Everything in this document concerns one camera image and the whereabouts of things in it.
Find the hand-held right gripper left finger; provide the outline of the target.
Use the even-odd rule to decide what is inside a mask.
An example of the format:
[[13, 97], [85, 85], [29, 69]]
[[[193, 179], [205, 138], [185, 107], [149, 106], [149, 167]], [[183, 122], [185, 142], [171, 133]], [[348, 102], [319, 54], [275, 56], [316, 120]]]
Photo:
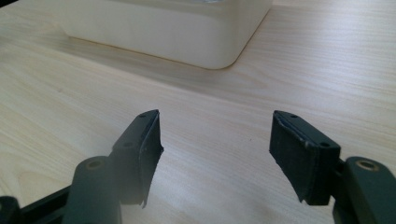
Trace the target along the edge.
[[124, 204], [147, 204], [162, 153], [160, 112], [138, 115], [109, 155], [77, 166], [62, 224], [122, 224]]

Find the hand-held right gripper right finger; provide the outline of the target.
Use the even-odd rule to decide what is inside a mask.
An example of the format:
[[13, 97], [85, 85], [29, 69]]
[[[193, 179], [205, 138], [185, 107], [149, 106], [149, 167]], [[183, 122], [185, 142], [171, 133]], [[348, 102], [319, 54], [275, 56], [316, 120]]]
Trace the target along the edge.
[[270, 154], [298, 199], [327, 205], [335, 224], [396, 224], [396, 176], [378, 161], [340, 159], [341, 147], [301, 117], [273, 113]]

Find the cream plastic container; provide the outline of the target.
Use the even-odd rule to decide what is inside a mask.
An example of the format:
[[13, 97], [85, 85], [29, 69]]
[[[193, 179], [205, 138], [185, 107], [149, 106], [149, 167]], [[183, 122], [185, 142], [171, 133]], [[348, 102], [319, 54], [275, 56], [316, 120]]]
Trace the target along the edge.
[[234, 63], [273, 0], [50, 0], [76, 38], [207, 69]]

